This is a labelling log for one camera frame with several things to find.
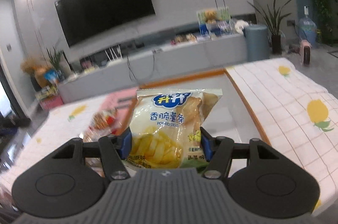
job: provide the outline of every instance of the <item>bag of chips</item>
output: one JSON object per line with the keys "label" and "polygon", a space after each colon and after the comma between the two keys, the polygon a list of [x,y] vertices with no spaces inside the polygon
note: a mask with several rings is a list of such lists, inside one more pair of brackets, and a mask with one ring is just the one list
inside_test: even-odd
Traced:
{"label": "bag of chips", "polygon": [[128,161],[146,168],[203,168],[200,126],[222,90],[138,90]]}

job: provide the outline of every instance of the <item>white checkered tablecloth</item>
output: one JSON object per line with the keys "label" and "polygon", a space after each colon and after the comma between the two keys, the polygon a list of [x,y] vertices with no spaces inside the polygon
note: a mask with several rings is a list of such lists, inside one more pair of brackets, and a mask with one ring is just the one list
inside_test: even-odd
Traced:
{"label": "white checkered tablecloth", "polygon": [[[98,96],[60,106],[50,111],[47,120],[16,158],[15,165],[0,175],[1,187],[10,193],[15,179],[20,174],[68,140],[84,133],[93,114],[99,110],[106,97],[107,95]],[[68,121],[69,115],[76,108],[84,105],[86,106],[84,111]]]}
{"label": "white checkered tablecloth", "polygon": [[[290,69],[288,75],[279,72],[281,66]],[[338,100],[285,58],[237,65],[227,71],[273,148],[318,181],[322,205],[318,208],[330,206],[338,198]],[[307,106],[313,100],[328,109],[328,117],[321,120],[329,123],[324,130],[310,120]]]}

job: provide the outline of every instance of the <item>lemon leaf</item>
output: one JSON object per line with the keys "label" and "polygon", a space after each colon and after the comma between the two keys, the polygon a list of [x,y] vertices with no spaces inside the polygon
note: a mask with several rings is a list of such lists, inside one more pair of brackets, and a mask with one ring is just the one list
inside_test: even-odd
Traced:
{"label": "lemon leaf", "polygon": [[321,128],[323,132],[329,132],[329,131],[332,131],[334,128],[331,128],[331,129],[324,129],[324,128]]}
{"label": "lemon leaf", "polygon": [[315,123],[315,126],[317,126],[318,128],[327,128],[330,125],[330,121],[321,121],[318,123]]}

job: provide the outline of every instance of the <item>wall socket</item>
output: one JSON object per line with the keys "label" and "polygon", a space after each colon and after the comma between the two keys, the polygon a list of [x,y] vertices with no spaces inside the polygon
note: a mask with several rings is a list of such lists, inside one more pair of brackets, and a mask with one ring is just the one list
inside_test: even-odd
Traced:
{"label": "wall socket", "polygon": [[294,25],[296,25],[296,22],[292,19],[292,20],[287,20],[286,21],[286,25],[288,27],[293,27]]}

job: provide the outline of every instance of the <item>brown vase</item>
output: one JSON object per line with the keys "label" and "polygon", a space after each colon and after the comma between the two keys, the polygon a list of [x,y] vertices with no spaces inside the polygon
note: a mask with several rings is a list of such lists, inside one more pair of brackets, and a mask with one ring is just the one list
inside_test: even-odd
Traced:
{"label": "brown vase", "polygon": [[281,36],[280,35],[271,36],[271,44],[272,44],[272,47],[273,47],[273,54],[282,54]]}

